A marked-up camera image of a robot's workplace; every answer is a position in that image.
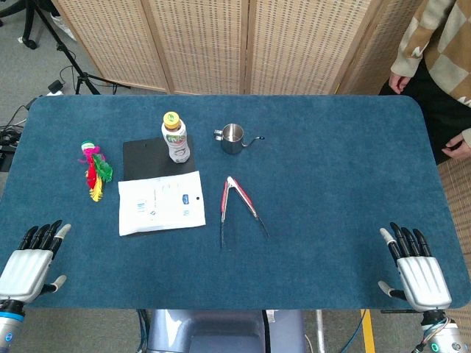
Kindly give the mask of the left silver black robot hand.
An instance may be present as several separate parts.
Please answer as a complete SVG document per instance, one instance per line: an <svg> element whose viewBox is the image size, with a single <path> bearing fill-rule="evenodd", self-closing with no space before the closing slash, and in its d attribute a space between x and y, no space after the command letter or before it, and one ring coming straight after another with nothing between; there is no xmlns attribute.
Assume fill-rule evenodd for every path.
<svg viewBox="0 0 471 353"><path fill-rule="evenodd" d="M26 232L1 273L2 301L29 304L38 296L61 289L67 280L65 274L51 283L46 279L70 229L70 224L63 225L61 220L57 220L53 224L33 226Z"/></svg>

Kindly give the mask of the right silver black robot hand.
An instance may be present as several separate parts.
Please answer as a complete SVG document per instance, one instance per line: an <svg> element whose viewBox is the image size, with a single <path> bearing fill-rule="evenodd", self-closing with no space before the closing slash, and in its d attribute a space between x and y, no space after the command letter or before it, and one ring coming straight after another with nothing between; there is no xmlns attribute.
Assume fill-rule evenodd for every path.
<svg viewBox="0 0 471 353"><path fill-rule="evenodd" d="M403 285L401 290L379 281L379 288L390 298L408 302L412 309L424 313L447 309L452 303L450 291L438 260L431 254L425 236L391 222L391 230L380 228Z"/></svg>

